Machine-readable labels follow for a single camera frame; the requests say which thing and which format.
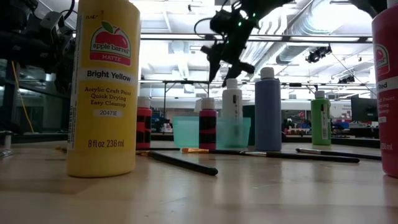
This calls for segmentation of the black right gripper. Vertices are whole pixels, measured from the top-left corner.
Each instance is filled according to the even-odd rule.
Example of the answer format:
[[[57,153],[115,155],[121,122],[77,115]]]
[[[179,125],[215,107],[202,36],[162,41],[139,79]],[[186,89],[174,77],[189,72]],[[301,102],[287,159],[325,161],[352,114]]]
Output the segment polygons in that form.
[[[240,12],[232,12],[230,16],[223,19],[218,33],[224,37],[223,44],[216,42],[211,46],[203,45],[201,51],[206,54],[210,63],[209,81],[212,82],[220,69],[221,59],[233,64],[223,81],[222,86],[226,86],[226,81],[230,78],[237,78],[241,72],[253,74],[255,67],[246,62],[238,62],[242,51],[246,48],[246,42],[253,28],[258,27],[258,21],[251,17],[243,17]]]

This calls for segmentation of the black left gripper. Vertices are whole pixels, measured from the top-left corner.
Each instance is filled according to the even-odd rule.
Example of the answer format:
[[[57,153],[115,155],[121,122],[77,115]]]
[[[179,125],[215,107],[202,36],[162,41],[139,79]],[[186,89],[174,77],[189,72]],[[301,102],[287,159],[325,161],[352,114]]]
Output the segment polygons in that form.
[[[54,84],[59,93],[70,93],[75,54],[74,34],[73,30],[65,31],[51,44],[42,38],[35,38],[39,43],[35,66],[55,74]]]

